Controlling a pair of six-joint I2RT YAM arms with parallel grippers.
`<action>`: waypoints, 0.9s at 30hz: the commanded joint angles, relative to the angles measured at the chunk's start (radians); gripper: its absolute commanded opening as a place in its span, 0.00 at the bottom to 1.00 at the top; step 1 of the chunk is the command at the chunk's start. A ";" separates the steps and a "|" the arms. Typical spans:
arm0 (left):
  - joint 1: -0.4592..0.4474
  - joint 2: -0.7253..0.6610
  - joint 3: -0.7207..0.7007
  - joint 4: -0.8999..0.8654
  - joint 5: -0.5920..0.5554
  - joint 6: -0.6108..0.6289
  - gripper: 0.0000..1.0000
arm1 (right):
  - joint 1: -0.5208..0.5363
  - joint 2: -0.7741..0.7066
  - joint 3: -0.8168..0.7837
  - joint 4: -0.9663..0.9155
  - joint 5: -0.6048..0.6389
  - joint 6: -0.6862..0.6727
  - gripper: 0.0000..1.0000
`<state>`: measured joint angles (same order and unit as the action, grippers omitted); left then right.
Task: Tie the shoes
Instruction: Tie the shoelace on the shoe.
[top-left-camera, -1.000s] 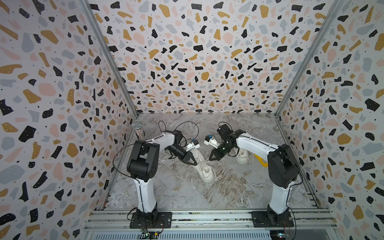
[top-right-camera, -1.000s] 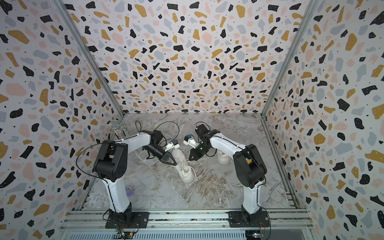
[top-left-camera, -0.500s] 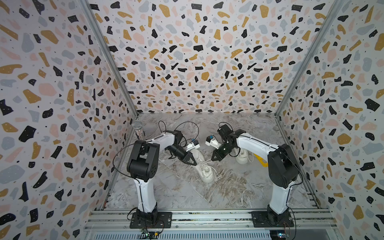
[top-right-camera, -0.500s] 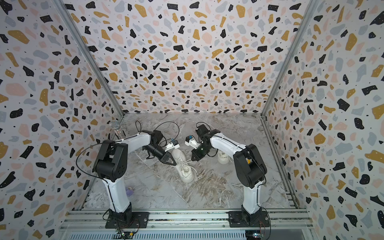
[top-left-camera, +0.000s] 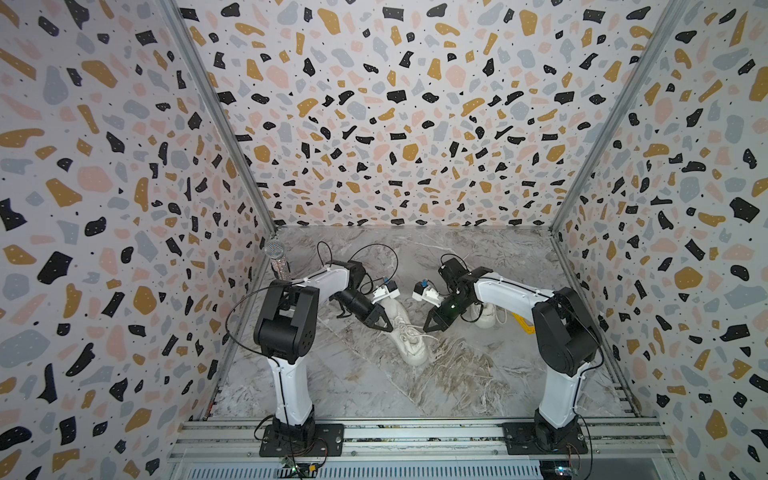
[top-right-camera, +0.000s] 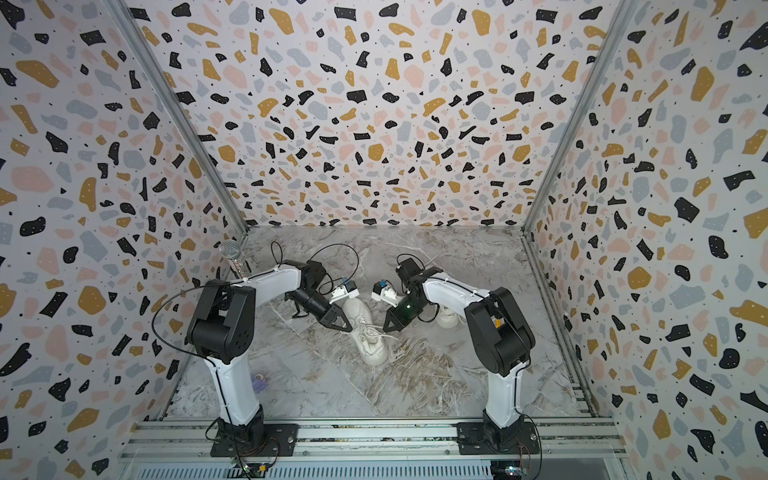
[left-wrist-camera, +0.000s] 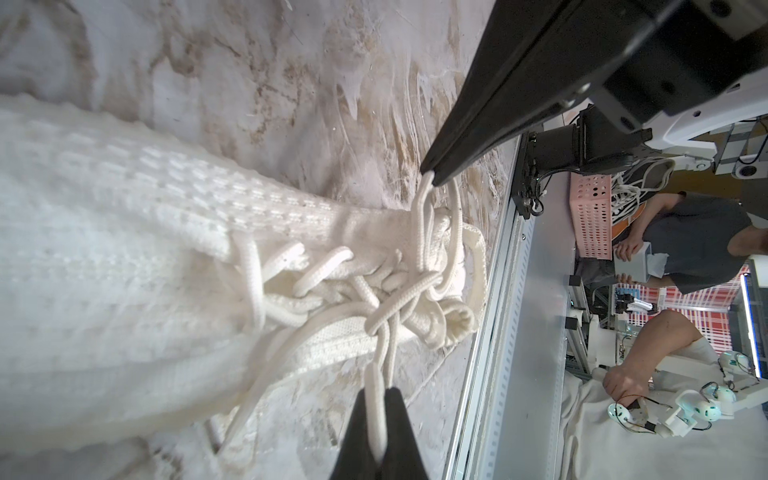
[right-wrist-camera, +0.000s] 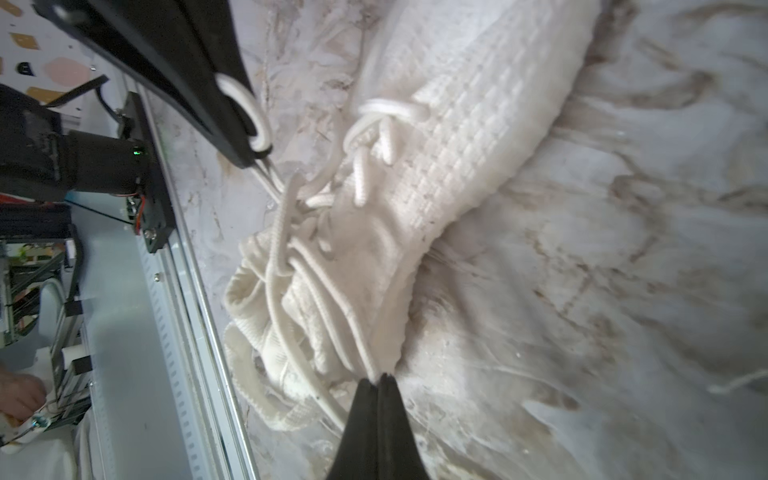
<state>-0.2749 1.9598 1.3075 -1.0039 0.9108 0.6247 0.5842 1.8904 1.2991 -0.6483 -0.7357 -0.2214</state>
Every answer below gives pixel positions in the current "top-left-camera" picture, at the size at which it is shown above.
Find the white sneaker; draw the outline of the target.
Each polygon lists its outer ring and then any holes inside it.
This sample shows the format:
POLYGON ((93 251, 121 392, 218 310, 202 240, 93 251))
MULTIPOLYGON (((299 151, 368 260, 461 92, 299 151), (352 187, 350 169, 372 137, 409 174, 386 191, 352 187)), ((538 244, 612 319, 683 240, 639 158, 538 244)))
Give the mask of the white sneaker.
POLYGON ((429 359, 429 349, 425 343, 427 338, 435 337, 425 334, 414 325, 409 318, 406 308, 396 299, 386 298, 380 304, 392 325, 392 330, 386 332, 395 345, 402 359, 411 366, 420 366, 429 359))
POLYGON ((507 323, 507 313, 504 309, 491 303, 483 303, 479 307, 479 316, 475 325, 480 329, 491 329, 507 323))

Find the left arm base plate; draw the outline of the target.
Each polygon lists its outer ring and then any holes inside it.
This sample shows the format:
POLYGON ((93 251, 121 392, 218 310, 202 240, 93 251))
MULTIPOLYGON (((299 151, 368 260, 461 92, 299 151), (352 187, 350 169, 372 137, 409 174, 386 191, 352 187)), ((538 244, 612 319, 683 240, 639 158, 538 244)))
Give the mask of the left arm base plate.
POLYGON ((287 426, 273 422, 265 428, 259 456, 339 457, 345 439, 343 423, 320 423, 309 426, 287 426))

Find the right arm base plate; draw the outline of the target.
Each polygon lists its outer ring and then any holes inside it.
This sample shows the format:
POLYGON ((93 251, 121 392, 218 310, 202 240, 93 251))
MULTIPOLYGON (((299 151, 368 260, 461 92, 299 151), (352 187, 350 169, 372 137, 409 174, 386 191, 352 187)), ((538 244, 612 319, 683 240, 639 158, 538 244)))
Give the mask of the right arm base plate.
POLYGON ((581 455, 589 451, 576 419, 559 429, 546 421, 507 422, 501 428, 509 455, 581 455))

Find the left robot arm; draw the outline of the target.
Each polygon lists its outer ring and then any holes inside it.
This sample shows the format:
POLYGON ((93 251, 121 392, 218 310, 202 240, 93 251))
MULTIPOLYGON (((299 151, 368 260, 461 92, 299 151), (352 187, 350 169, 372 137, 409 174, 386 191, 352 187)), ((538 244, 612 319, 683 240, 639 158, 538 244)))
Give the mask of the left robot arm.
POLYGON ((275 424, 283 430, 308 428, 314 421, 304 358, 315 340, 322 303, 338 302, 368 328, 394 330, 383 302, 397 298, 397 284, 387 279, 368 297, 360 291, 366 275, 358 261, 333 262, 303 279, 274 280, 266 288, 253 338, 272 362, 275 424))

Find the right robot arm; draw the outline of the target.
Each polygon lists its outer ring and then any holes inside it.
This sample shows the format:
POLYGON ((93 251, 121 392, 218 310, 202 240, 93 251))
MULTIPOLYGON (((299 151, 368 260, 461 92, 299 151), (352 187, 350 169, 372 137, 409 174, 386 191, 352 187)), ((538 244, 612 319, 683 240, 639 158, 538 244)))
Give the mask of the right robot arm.
POLYGON ((585 303, 571 288, 548 290, 506 279, 486 267, 469 270, 451 258, 438 269, 446 283, 445 296, 432 295, 426 284, 414 287, 413 297, 433 305, 423 331, 447 330, 472 306, 486 316, 487 306, 499 307, 533 328, 538 352, 547 366, 545 390, 533 420, 535 440, 552 451, 578 431, 575 406, 581 379, 589 370, 601 341, 585 303))

